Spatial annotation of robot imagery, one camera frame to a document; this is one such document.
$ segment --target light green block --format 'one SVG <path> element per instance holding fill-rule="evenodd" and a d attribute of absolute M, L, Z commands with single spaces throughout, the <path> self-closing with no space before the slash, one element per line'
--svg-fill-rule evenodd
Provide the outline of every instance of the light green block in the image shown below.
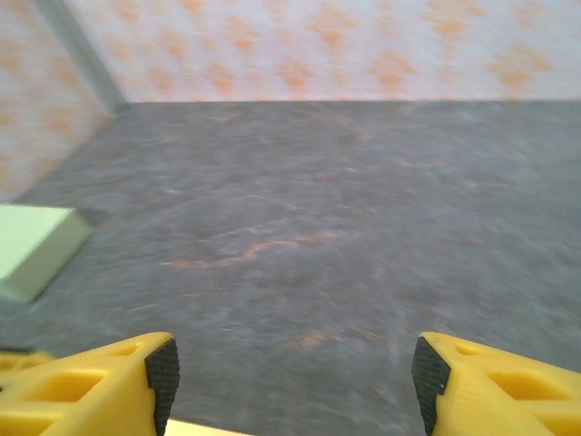
<path fill-rule="evenodd" d="M 91 231 L 74 209 L 0 204 L 0 297 L 34 300 Z"/>

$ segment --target floor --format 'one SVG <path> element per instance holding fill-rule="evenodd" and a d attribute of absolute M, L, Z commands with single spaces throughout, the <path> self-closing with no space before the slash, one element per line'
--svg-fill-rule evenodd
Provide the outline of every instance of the floor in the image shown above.
<path fill-rule="evenodd" d="M 176 418 L 421 435 L 422 331 L 580 371 L 580 103 L 140 104 L 21 200 L 90 242 L 0 342 L 177 338 Z"/>

